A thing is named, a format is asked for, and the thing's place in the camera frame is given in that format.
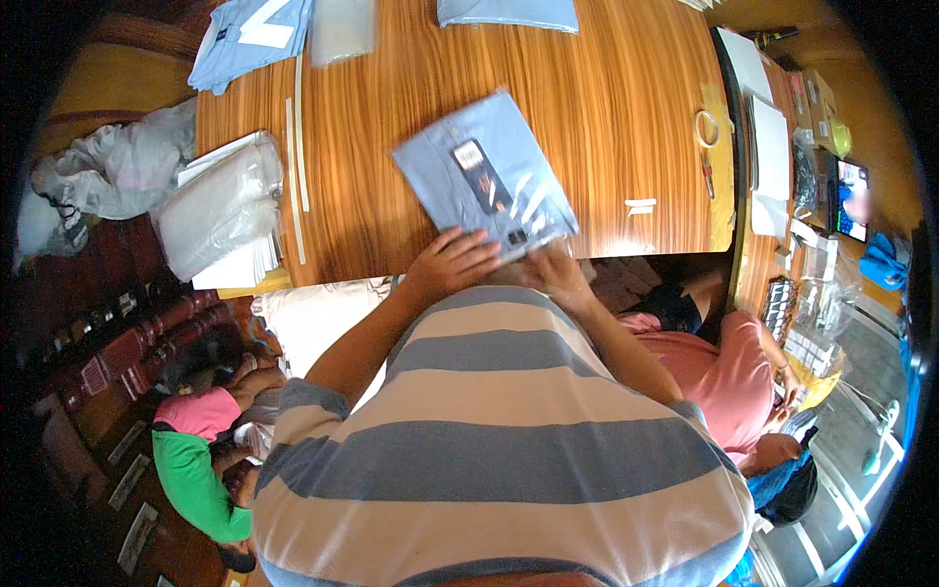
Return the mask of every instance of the striped shirt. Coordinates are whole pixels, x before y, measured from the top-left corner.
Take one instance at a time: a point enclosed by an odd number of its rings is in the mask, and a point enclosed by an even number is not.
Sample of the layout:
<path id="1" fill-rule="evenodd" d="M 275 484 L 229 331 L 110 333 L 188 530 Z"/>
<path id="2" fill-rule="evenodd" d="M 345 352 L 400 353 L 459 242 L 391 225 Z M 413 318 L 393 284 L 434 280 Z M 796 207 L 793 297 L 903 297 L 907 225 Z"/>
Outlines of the striped shirt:
<path id="1" fill-rule="evenodd" d="M 475 287 L 424 312 L 378 394 L 284 387 L 252 523 L 274 585 L 580 571 L 713 585 L 753 502 L 700 410 L 617 383 L 557 305 Z"/>

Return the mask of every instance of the tape roll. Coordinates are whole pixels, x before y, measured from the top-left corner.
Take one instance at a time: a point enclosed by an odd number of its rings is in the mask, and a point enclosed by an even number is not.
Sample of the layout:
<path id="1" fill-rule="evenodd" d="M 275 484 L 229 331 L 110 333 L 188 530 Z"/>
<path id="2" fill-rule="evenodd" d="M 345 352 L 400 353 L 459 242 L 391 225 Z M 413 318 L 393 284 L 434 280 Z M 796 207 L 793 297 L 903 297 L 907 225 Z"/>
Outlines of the tape roll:
<path id="1" fill-rule="evenodd" d="M 714 140 L 710 143 L 705 141 L 704 137 L 701 136 L 700 122 L 702 118 L 707 118 L 711 121 L 711 124 L 714 125 Z M 698 144 L 704 148 L 712 148 L 717 145 L 717 141 L 720 140 L 720 127 L 717 126 L 717 119 L 707 110 L 699 110 L 698 113 L 695 114 L 694 129 L 695 138 L 698 139 Z"/>

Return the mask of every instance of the wood grain surface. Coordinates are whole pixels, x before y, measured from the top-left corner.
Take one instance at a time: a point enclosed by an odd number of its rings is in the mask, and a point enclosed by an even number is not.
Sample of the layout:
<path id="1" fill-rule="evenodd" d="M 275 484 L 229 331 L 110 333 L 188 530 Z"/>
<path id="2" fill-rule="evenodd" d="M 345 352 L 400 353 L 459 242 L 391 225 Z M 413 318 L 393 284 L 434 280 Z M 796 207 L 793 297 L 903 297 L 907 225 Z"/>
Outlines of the wood grain surface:
<path id="1" fill-rule="evenodd" d="M 710 149 L 716 199 L 692 131 L 704 106 L 727 125 L 704 17 L 674 0 L 578 0 L 577 35 L 483 24 L 441 29 L 436 0 L 378 2 L 377 48 L 302 67 L 310 211 L 297 259 L 289 198 L 285 264 L 296 286 L 405 271 L 434 234 L 390 153 L 415 132 L 504 88 L 528 120 L 581 227 L 578 257 L 723 251 L 731 242 L 731 143 Z M 268 129 L 284 147 L 293 59 L 199 95 L 199 154 Z M 729 126 L 725 126 L 729 136 Z M 286 149 L 281 149 L 282 156 Z M 626 198 L 656 198 L 627 217 Z"/>
<path id="2" fill-rule="evenodd" d="M 796 127 L 795 104 L 793 94 L 789 89 L 786 71 L 765 55 L 762 58 L 763 68 L 766 70 L 766 76 L 769 79 L 770 90 L 773 92 L 773 102 L 786 116 L 789 135 L 792 136 Z M 792 159 L 792 146 L 790 146 L 790 165 L 794 169 Z M 793 174 L 790 174 L 789 177 L 789 192 L 793 192 Z M 762 316 L 769 281 L 779 277 L 779 275 L 785 275 L 797 281 L 802 275 L 805 247 L 793 254 L 792 270 L 786 271 L 786 268 L 778 265 L 776 262 L 776 249 L 778 247 L 776 238 L 763 237 L 753 233 L 750 223 L 750 203 L 752 199 L 753 193 L 747 190 L 746 205 L 741 208 L 737 217 L 738 237 L 733 264 L 734 272 L 731 276 L 731 287 L 728 293 L 728 305 L 737 310 L 747 310 L 757 316 Z M 788 208 L 790 217 L 792 217 L 795 202 L 791 198 Z"/>

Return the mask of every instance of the screen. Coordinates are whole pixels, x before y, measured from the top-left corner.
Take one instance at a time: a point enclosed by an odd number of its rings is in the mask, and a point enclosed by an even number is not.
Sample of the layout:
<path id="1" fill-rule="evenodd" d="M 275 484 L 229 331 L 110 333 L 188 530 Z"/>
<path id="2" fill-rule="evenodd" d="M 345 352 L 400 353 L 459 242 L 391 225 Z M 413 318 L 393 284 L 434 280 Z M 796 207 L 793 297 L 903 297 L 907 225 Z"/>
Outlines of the screen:
<path id="1" fill-rule="evenodd" d="M 870 216 L 868 170 L 838 162 L 838 211 L 836 229 L 854 239 L 866 240 Z"/>

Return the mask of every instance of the green shirt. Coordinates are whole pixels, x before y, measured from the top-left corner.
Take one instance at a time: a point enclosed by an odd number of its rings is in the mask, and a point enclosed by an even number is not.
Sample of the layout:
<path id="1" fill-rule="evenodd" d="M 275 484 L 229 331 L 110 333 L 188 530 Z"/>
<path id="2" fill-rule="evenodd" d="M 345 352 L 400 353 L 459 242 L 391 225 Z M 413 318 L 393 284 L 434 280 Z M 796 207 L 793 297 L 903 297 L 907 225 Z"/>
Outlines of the green shirt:
<path id="1" fill-rule="evenodd" d="M 238 542 L 251 535 L 251 510 L 232 503 L 212 470 L 208 440 L 158 430 L 152 435 L 160 483 L 179 514 L 215 542 Z"/>

